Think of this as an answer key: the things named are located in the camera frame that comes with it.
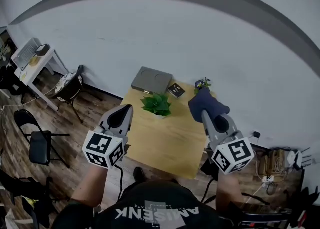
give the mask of white cable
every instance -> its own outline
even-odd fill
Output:
[[[51,89],[50,91],[48,91],[47,93],[45,93],[44,96],[47,95],[47,94],[49,94],[51,91],[53,91],[53,90],[58,86],[58,84],[59,84],[59,82],[60,82],[60,80],[62,79],[63,76],[64,76],[64,75],[61,76],[61,78],[59,79],[58,83],[54,86],[54,88]],[[5,110],[6,107],[23,107],[23,106],[25,106],[25,105],[27,105],[27,104],[30,104],[31,102],[39,99],[39,98],[40,98],[40,96],[38,96],[37,98],[35,98],[35,99],[33,99],[33,100],[31,100],[31,101],[29,101],[29,102],[27,102],[27,103],[20,104],[20,105],[4,105],[4,106],[2,107],[2,109],[1,109],[1,111],[0,111],[0,114]]]
[[[257,192],[260,191],[260,189],[265,185],[265,183],[263,183],[260,188],[258,190],[256,190],[256,192],[252,195],[252,196],[255,196],[257,194]],[[250,197],[247,201],[246,201],[246,204],[252,199],[252,197]]]
[[[274,171],[277,173],[283,173],[284,172],[284,166],[283,163],[281,162],[280,157],[278,157],[275,161],[275,167],[274,167]]]
[[[257,153],[255,150],[253,150],[254,153],[255,153],[255,172],[256,172],[256,175],[261,179],[261,181],[263,180],[259,174],[258,174],[258,158],[257,158]]]

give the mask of black t-shirt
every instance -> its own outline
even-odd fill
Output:
[[[200,203],[186,188],[169,181],[145,182],[126,192],[114,206],[93,215],[93,209],[72,200],[52,229],[224,229],[231,224]]]

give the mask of green plant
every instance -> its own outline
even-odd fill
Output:
[[[144,97],[141,99],[144,107],[143,110],[159,116],[168,116],[171,114],[168,97],[166,95],[159,95],[154,93],[152,97]]]
[[[209,88],[211,86],[211,84],[209,83],[211,82],[210,79],[204,78],[201,80],[198,80],[195,84],[194,84],[194,94],[198,94],[198,92],[202,89],[205,88]]]

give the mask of shoe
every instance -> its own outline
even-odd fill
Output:
[[[134,169],[133,177],[134,177],[135,182],[137,182],[137,183],[144,183],[147,181],[145,173],[142,170],[142,168],[140,168],[140,167],[136,167]]]
[[[175,184],[178,184],[178,185],[179,185],[179,182],[178,182],[176,179],[174,179],[174,178],[173,178],[173,179],[171,179],[171,180],[170,180],[170,182],[172,182],[172,183],[175,183]]]

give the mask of gray box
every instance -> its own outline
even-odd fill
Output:
[[[172,78],[172,74],[143,66],[134,78],[131,87],[150,94],[164,94]]]

